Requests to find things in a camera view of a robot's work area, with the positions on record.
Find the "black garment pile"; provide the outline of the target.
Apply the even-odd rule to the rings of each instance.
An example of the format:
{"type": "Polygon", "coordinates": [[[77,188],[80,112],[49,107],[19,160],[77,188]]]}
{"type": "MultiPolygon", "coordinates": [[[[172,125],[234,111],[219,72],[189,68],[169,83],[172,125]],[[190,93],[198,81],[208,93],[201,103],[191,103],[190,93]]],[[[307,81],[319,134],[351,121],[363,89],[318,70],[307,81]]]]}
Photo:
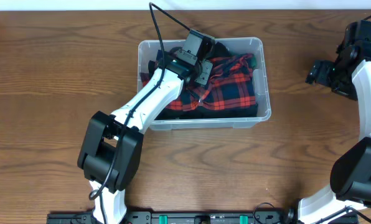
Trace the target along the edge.
{"type": "MultiPolygon", "coordinates": [[[[212,58],[215,57],[231,57],[234,56],[231,54],[227,48],[220,42],[215,44],[214,50],[212,55],[208,58],[210,61],[212,58]]],[[[241,116],[256,116],[255,110],[233,110],[229,112],[216,112],[216,113],[204,113],[200,111],[191,111],[191,112],[175,112],[169,111],[166,108],[162,110],[162,112],[158,115],[158,120],[167,120],[167,119],[211,119],[211,118],[234,118],[234,117],[241,117],[241,116]]]]}

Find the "red navy plaid shirt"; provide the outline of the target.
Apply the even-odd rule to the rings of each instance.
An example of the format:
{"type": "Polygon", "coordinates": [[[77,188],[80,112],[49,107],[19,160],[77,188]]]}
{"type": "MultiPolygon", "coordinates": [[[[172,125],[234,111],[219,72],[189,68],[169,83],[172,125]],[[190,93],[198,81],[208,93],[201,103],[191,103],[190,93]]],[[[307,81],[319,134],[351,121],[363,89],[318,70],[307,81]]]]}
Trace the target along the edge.
{"type": "Polygon", "coordinates": [[[207,84],[187,87],[166,109],[204,113],[257,109],[255,93],[250,86],[254,71],[249,68],[252,55],[249,53],[212,58],[210,61],[213,68],[207,84]]]}

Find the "dark green cloth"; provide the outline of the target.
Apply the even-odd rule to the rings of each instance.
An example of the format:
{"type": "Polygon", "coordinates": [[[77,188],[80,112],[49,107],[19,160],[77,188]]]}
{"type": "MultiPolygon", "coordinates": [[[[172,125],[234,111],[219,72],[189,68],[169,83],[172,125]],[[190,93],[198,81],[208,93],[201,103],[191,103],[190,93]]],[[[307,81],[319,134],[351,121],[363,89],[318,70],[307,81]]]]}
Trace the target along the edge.
{"type": "Polygon", "coordinates": [[[249,68],[254,70],[256,67],[257,67],[256,57],[252,55],[249,62],[249,68]]]}

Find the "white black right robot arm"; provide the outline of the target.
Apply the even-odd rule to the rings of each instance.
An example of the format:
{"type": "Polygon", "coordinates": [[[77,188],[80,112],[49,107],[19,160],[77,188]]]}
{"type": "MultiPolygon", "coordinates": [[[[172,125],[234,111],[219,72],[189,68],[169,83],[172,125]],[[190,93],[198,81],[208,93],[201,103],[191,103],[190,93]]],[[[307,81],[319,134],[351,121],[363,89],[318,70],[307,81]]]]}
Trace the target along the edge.
{"type": "Polygon", "coordinates": [[[358,223],[371,218],[371,16],[350,23],[337,58],[317,60],[306,83],[329,87],[358,102],[359,140],[334,163],[327,186],[291,207],[282,223],[358,223]]]}

